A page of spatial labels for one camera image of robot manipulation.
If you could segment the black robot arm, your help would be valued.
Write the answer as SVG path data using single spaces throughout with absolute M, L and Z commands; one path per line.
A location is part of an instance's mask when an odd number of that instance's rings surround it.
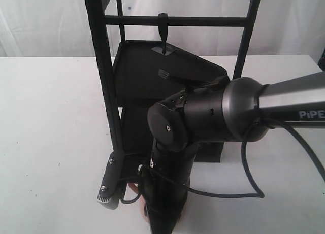
M 246 147 L 271 128 L 286 129 L 324 175 L 324 166 L 297 133 L 297 128 L 324 127 L 324 72 L 266 85 L 247 77 L 230 80 L 225 75 L 203 82 L 163 70 L 159 74 L 185 89 L 155 103 L 147 114 L 153 147 L 139 170 L 138 191 L 152 233 L 172 233 L 179 221 L 201 142 L 241 143 L 243 168 L 254 193 L 232 198 L 264 197 L 249 170 Z

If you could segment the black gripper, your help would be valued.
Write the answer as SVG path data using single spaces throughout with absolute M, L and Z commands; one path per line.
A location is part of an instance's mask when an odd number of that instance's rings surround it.
M 140 172 L 140 192 L 145 201 L 151 233 L 172 233 L 182 216 L 188 193 L 170 181 L 188 187 L 189 167 L 154 169 L 143 165 Z

